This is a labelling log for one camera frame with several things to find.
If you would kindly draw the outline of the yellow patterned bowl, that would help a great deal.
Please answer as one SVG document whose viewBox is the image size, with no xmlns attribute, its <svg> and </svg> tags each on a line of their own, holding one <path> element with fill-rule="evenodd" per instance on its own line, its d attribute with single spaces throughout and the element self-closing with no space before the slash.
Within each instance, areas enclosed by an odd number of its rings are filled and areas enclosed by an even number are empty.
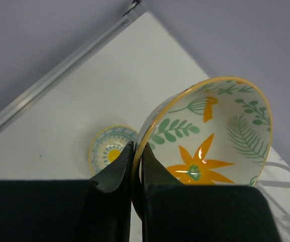
<svg viewBox="0 0 290 242">
<path fill-rule="evenodd" d="M 118 158 L 129 141 L 136 142 L 138 132 L 131 127 L 115 125 L 102 130 L 92 141 L 88 163 L 93 175 Z"/>
</svg>

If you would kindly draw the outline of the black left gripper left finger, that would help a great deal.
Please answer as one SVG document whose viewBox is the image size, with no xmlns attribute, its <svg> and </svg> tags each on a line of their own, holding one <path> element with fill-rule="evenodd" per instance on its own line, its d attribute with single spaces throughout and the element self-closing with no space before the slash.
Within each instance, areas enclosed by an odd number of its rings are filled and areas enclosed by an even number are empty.
<svg viewBox="0 0 290 242">
<path fill-rule="evenodd" d="M 0 241 L 128 241 L 134 144 L 90 179 L 0 180 Z"/>
</svg>

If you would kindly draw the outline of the blue zigzag patterned bowl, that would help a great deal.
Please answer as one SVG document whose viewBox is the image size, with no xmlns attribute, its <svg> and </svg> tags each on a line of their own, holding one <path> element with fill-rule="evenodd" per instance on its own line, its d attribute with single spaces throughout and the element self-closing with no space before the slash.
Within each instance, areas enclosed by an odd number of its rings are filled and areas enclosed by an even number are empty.
<svg viewBox="0 0 290 242">
<path fill-rule="evenodd" d="M 246 185 L 260 177 L 271 148 L 272 113 L 263 92 L 243 78 L 199 82 L 162 102 L 135 143 L 132 201 L 140 218 L 144 150 L 185 185 Z"/>
</svg>

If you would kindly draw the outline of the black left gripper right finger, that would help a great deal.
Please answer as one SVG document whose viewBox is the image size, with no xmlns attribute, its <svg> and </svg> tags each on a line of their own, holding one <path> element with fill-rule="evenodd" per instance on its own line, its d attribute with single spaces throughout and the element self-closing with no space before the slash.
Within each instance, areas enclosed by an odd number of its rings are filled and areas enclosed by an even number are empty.
<svg viewBox="0 0 290 242">
<path fill-rule="evenodd" d="M 265 197 L 253 187 L 187 186 L 142 155 L 143 241 L 280 241 Z"/>
</svg>

